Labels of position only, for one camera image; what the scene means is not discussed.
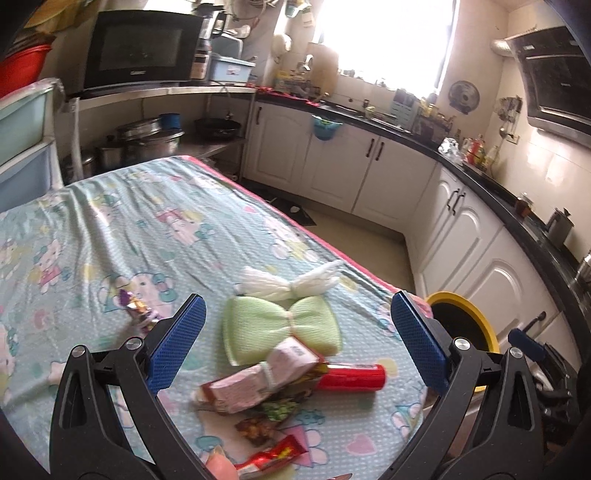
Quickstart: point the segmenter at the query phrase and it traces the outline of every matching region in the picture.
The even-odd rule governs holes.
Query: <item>metal screw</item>
[[[79,356],[82,356],[84,352],[86,352],[86,349],[82,345],[78,345],[72,349],[72,356],[78,358]]]
[[[125,348],[127,348],[127,350],[137,350],[141,346],[142,339],[138,337],[130,338],[125,342]]]
[[[458,350],[468,350],[470,349],[470,342],[465,338],[456,338],[454,340],[454,345]]]
[[[523,358],[523,352],[519,350],[516,346],[512,346],[509,353],[514,356],[515,358]]]

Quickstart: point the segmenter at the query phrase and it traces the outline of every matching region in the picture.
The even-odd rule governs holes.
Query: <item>window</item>
[[[314,40],[366,82],[419,98],[439,86],[456,0],[324,0]]]

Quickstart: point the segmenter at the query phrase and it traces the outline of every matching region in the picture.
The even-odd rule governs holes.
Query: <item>white yarn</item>
[[[240,285],[236,291],[249,297],[269,301],[301,299],[321,295],[339,282],[342,260],[335,260],[316,267],[289,282],[284,278],[252,267],[244,267]]]

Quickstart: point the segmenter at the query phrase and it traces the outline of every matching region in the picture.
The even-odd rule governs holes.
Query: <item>white cabinet door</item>
[[[257,103],[248,139],[244,176],[286,192],[298,193],[312,133],[309,113]]]
[[[464,188],[456,195],[441,235],[415,275],[419,296],[437,291],[458,293],[460,283],[502,228],[498,217],[474,192]]]
[[[509,346],[506,338],[511,329],[523,328],[543,310],[549,319],[558,312],[538,272],[504,228],[456,293],[488,319],[502,352]],[[539,328],[534,326],[528,334],[538,335]]]
[[[405,233],[435,165],[422,153],[380,138],[353,213]]]
[[[405,233],[415,276],[451,215],[450,201],[456,200],[462,187],[460,181],[441,165],[435,167],[431,180],[411,215],[408,232]]]
[[[351,212],[378,138],[351,125],[342,125],[325,142],[312,135],[299,194]]]
[[[545,343],[552,345],[568,360],[576,371],[581,367],[579,349],[577,348],[573,332],[570,330],[569,324],[562,313],[544,329],[535,341],[542,345]]]

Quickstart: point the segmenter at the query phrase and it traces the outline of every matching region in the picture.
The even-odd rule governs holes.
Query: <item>yellow bin rim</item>
[[[470,315],[470,317],[480,327],[480,331],[482,331],[486,339],[486,345],[489,349],[489,352],[501,353],[501,347],[499,346],[499,342],[496,339],[495,331],[492,329],[491,324],[471,301],[466,300],[461,295],[451,291],[438,291],[429,295],[425,301],[430,306],[436,305],[438,303],[448,303],[462,309],[464,312]],[[485,389],[486,387],[476,387],[474,392],[478,393]]]

